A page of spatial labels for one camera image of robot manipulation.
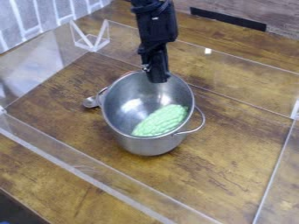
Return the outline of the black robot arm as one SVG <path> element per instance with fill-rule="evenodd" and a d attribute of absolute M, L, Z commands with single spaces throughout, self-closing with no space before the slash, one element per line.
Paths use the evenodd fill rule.
<path fill-rule="evenodd" d="M 141 45 L 142 67 L 153 83 L 166 83 L 169 68 L 167 44 L 178 38 L 178 23 L 173 0 L 131 0 Z"/>

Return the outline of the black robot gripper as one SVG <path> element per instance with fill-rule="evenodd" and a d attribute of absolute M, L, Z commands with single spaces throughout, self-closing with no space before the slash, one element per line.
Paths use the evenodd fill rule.
<path fill-rule="evenodd" d="M 141 36 L 142 67 L 153 83 L 170 78 L 166 45 L 178 38 L 174 0 L 131 0 Z"/>

